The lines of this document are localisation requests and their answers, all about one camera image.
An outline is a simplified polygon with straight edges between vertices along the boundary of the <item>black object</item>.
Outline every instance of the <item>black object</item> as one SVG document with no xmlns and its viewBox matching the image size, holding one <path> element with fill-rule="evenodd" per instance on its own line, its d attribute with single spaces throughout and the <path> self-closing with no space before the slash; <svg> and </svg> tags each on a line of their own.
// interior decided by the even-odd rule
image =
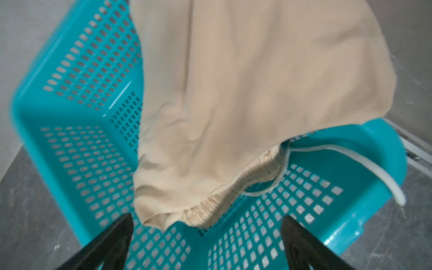
<svg viewBox="0 0 432 270">
<path fill-rule="evenodd" d="M 130 213 L 123 214 L 108 228 L 57 270 L 123 270 L 133 233 Z"/>
<path fill-rule="evenodd" d="M 354 270 L 290 216 L 282 219 L 289 270 Z"/>
</svg>

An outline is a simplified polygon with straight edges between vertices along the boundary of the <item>beige fabric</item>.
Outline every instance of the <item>beige fabric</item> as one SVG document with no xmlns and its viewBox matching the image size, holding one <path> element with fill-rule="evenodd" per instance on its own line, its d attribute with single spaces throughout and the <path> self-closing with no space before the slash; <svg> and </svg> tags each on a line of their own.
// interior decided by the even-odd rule
<svg viewBox="0 0 432 270">
<path fill-rule="evenodd" d="M 280 150 L 279 145 L 266 151 L 256 164 L 249 165 L 243 170 L 232 186 L 185 210 L 180 221 L 192 227 L 208 228 L 212 226 L 247 187 L 276 178 L 282 169 L 284 160 L 285 151 Z"/>
<path fill-rule="evenodd" d="M 132 0 L 145 92 L 135 211 L 166 229 L 265 150 L 390 108 L 396 77 L 363 0 Z"/>
</svg>

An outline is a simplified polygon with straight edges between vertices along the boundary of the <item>laundry basket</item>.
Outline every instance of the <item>laundry basket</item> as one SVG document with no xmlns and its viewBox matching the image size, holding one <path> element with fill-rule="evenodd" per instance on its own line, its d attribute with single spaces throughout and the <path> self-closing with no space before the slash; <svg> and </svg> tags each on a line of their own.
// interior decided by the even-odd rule
<svg viewBox="0 0 432 270">
<path fill-rule="evenodd" d="M 143 101 L 140 41 L 123 0 L 80 0 L 30 67 L 13 100 L 13 121 L 82 245 L 122 213 L 135 229 L 126 268 L 283 269 L 281 218 L 291 215 L 340 254 L 391 195 L 348 157 L 294 152 L 285 180 L 261 197 L 240 196 L 212 228 L 143 227 L 132 175 Z M 404 148 L 383 120 L 320 130 L 291 146 L 338 144 L 401 184 Z"/>
</svg>

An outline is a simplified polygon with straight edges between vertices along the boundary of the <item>white drawstring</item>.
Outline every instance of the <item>white drawstring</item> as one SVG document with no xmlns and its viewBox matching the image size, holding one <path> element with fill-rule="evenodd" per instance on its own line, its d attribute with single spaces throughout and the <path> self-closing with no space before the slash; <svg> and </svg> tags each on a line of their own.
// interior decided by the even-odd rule
<svg viewBox="0 0 432 270">
<path fill-rule="evenodd" d="M 257 192 L 243 192 L 243 195 L 251 196 L 251 197 L 257 197 L 260 195 L 263 195 L 267 192 L 272 191 L 275 187 L 279 185 L 279 183 L 283 179 L 283 175 L 285 174 L 285 171 L 288 168 L 288 160 L 289 160 L 289 154 L 292 152 L 312 152 L 312 151 L 319 151 L 319 150 L 333 150 L 337 151 L 339 153 L 342 153 L 353 160 L 357 161 L 358 163 L 362 164 L 364 167 L 366 167 L 368 170 L 370 170 L 373 174 L 375 174 L 378 178 L 381 179 L 381 181 L 384 182 L 384 184 L 388 187 L 390 192 L 393 194 L 394 199 L 396 200 L 396 203 L 399 204 L 401 207 L 404 207 L 407 203 L 407 200 L 405 198 L 404 193 L 402 192 L 399 185 L 396 183 L 396 181 L 391 177 L 383 168 L 378 166 L 375 162 L 372 160 L 360 155 L 359 153 L 352 151 L 351 149 L 334 145 L 334 144 L 326 144 L 326 145 L 320 145 L 320 146 L 313 146 L 313 147 L 305 147 L 305 148 L 288 148 L 286 150 L 285 154 L 285 161 L 282 165 L 282 170 L 274 180 L 271 186 L 268 188 L 257 191 Z"/>
</svg>

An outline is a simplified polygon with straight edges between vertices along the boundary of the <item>teal plastic basket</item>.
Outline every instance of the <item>teal plastic basket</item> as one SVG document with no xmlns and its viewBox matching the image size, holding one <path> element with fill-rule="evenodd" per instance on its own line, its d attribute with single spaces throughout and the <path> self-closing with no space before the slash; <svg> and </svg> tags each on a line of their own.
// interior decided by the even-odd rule
<svg viewBox="0 0 432 270">
<path fill-rule="evenodd" d="M 16 128 L 81 244 L 132 212 L 128 270 L 287 269 L 280 224 L 291 215 L 342 253 L 391 194 L 367 169 L 330 150 L 292 153 L 277 188 L 258 198 L 241 195 L 212 228 L 140 225 L 132 175 L 143 70 L 128 10 L 123 0 L 75 3 L 13 100 Z M 320 144 L 357 151 L 403 182 L 403 145 L 381 119 L 299 136 L 291 146 Z"/>
</svg>

